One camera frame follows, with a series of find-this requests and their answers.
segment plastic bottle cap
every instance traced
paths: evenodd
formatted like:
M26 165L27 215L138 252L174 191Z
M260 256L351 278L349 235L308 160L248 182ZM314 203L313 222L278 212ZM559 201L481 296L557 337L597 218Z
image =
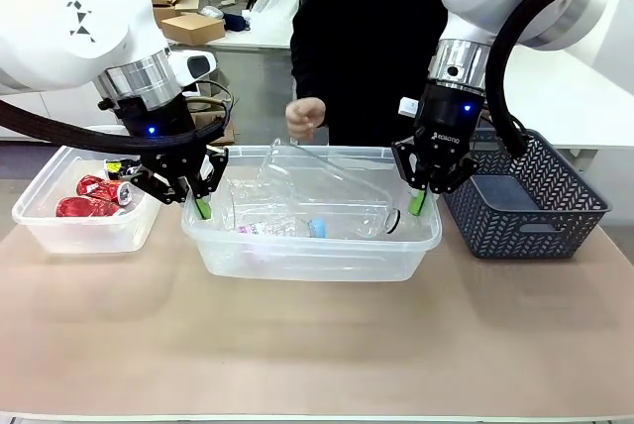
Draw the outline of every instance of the plastic bottle cap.
M308 222L310 237L326 239L326 223L323 219L313 219Z
M394 208L385 220L385 232L387 234L392 234L396 230L398 223L400 223L400 209Z

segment table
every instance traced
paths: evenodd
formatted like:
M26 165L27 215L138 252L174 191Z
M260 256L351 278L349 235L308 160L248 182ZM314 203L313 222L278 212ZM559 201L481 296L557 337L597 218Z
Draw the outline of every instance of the table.
M509 111L581 171L603 149L634 149L634 96L572 55L517 47L505 79Z
M292 25L280 27L276 32L262 35L256 31L242 31L235 33L228 31L221 40L207 43L207 47L221 51L283 51L290 50Z
M634 267L601 230L557 264L445 233L405 282L214 276L163 207L134 254L0 243L0 409L58 419L589 420L634 414Z

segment gray wicker basket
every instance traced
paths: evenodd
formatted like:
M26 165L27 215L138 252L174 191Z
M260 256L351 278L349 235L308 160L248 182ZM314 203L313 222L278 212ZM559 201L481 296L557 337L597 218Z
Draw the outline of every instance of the gray wicker basket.
M481 259L568 259L610 210L541 135L511 159L492 129L472 138L475 176L445 202L470 250Z

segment plastic storage container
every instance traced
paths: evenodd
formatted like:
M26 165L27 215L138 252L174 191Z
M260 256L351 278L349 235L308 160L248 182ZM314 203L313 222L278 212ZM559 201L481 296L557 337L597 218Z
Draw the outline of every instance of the plastic storage container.
M252 31L276 31L290 23L297 12L299 0L258 0L250 14Z
M268 150L269 147L230 147L225 178L256 180ZM307 150L384 189L401 211L407 211L410 188L398 175L390 149L308 147ZM209 167L205 163L203 173ZM219 203L226 197L212 195L212 215L213 211L225 209ZM327 205L319 213L326 222L336 215L336 208ZM287 238L218 231L213 220L198 219L191 197L185 203L182 227L196 241L207 269L214 274L294 280L406 280L425 254L440 243L442 235L438 208L431 199L425 203L420 217L403 214L393 234L373 240Z
M568 259L610 210L539 134L527 154L511 159L491 129L475 132L477 175L444 195L474 256L481 259Z
M123 126L91 130L126 135ZM85 174L103 168L105 159L131 158L60 148L42 168L13 207L13 219L25 225L53 254L128 253L140 249L157 218L160 202L133 186L133 203L126 214L100 218L57 218L61 198L76 196L75 187Z

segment black shirt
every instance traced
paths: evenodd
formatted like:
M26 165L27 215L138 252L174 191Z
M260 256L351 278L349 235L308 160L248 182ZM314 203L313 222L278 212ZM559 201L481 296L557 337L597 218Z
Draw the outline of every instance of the black shirt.
M331 144L411 135L398 103L421 97L446 24L441 0L303 0L291 40L297 96L326 103Z

